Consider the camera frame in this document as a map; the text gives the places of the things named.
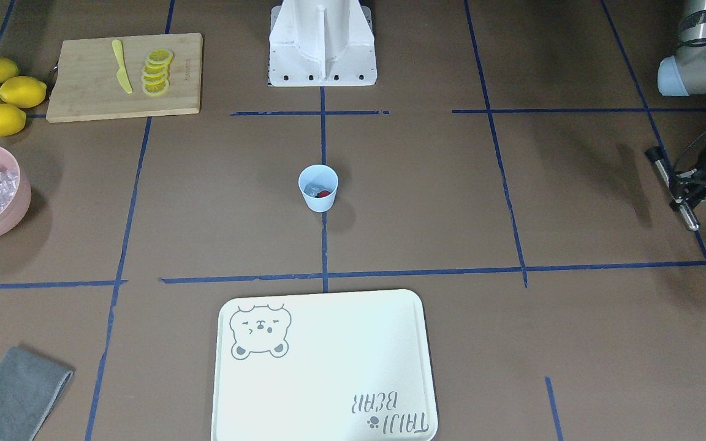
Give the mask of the light blue cup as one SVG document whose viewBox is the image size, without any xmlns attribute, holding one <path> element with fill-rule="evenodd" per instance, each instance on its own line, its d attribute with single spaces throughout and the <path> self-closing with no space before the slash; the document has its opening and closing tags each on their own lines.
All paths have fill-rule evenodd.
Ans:
<svg viewBox="0 0 706 441">
<path fill-rule="evenodd" d="M 339 178 L 328 165 L 314 164 L 298 176 L 298 189 L 306 206 L 316 213 L 327 212 L 334 204 Z"/>
</svg>

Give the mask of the cream bear tray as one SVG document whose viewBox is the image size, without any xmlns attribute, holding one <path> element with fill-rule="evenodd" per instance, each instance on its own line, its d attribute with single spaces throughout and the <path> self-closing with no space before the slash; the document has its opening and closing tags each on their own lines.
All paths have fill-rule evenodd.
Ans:
<svg viewBox="0 0 706 441">
<path fill-rule="evenodd" d="M 406 288 L 235 298 L 219 310 L 213 440 L 432 440 L 423 302 Z"/>
</svg>

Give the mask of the lemon slices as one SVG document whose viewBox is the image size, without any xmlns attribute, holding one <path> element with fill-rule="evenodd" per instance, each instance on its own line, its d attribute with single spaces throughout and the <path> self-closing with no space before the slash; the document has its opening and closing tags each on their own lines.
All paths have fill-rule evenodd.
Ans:
<svg viewBox="0 0 706 441">
<path fill-rule="evenodd" d="M 174 52 L 157 48 L 148 53 L 141 70 L 141 89 L 148 97 L 159 97 L 169 90 L 169 69 Z"/>
</svg>

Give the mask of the yellow plastic knife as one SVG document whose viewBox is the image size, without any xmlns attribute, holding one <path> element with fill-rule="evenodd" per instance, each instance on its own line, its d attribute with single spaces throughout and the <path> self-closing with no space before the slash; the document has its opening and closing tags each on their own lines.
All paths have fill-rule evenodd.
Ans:
<svg viewBox="0 0 706 441">
<path fill-rule="evenodd" d="M 128 70 L 126 69 L 125 54 L 123 42 L 120 39 L 114 39 L 110 43 L 114 52 L 115 61 L 117 64 L 116 79 L 120 84 L 121 89 L 128 94 L 132 94 L 134 90 L 129 81 Z"/>
</svg>

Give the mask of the wooden cutting board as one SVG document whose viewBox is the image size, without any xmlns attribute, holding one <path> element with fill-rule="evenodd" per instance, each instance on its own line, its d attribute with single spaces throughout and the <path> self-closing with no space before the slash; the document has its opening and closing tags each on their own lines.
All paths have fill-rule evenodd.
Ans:
<svg viewBox="0 0 706 441">
<path fill-rule="evenodd" d="M 56 83 L 48 99 L 50 123 L 87 122 L 196 114 L 202 90 L 203 36 L 200 33 L 120 37 L 123 61 L 134 90 L 117 79 L 120 67 L 112 37 L 64 41 L 57 61 Z M 152 97 L 141 89 L 143 67 L 153 50 L 174 54 L 166 93 Z"/>
</svg>

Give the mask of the grey folded cloth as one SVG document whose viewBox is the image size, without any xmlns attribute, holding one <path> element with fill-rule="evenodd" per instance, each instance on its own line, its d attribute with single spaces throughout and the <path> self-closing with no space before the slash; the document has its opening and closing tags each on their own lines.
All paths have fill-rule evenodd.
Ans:
<svg viewBox="0 0 706 441">
<path fill-rule="evenodd" d="M 33 440 L 75 371 L 12 347 L 0 360 L 0 440 Z"/>
</svg>

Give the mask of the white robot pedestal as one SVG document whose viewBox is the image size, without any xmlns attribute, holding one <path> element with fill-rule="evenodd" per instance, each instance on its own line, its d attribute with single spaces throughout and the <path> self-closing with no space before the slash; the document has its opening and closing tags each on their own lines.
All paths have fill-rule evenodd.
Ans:
<svg viewBox="0 0 706 441">
<path fill-rule="evenodd" d="M 271 9 L 267 83 L 358 87 L 378 80 L 372 11 L 359 1 L 283 1 Z"/>
</svg>

